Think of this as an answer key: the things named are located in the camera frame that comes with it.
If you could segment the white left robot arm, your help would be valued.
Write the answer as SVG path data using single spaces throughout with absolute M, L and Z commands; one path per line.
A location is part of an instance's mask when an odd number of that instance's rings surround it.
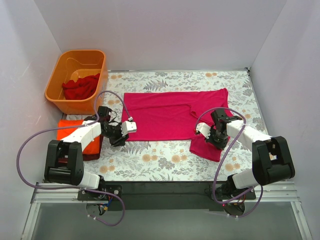
M 111 125 L 112 110 L 99 106 L 95 115 L 86 117 L 68 136 L 61 140 L 52 140 L 48 144 L 44 179 L 59 184 L 68 184 L 89 189 L 95 200 L 106 196 L 106 187 L 101 177 L 84 170 L 83 151 L 95 138 L 108 138 L 112 146 L 124 146 L 130 133 L 137 131 L 132 117 L 116 125 Z

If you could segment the magenta t shirt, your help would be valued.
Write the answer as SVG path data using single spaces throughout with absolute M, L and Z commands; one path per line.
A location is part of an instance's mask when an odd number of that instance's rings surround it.
M 122 121 L 133 117 L 137 131 L 129 134 L 129 141 L 182 141 L 189 140 L 189 151 L 201 158 L 219 162 L 221 150 L 205 138 L 195 134 L 197 119 L 209 126 L 213 120 L 211 108 L 228 107 L 228 90 L 183 91 L 162 93 L 124 94 L 127 110 L 122 112 Z

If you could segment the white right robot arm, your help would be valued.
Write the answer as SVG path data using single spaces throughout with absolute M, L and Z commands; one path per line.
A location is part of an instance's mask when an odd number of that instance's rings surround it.
M 292 179 L 296 170 L 287 140 L 282 136 L 272 137 L 246 126 L 244 118 L 228 116 L 224 109 L 211 114 L 213 125 L 205 134 L 205 141 L 219 150 L 224 150 L 229 138 L 240 142 L 251 151 L 251 168 L 227 177 L 220 186 L 212 186 L 212 195 L 237 199 L 245 191 L 258 185 L 266 186 Z

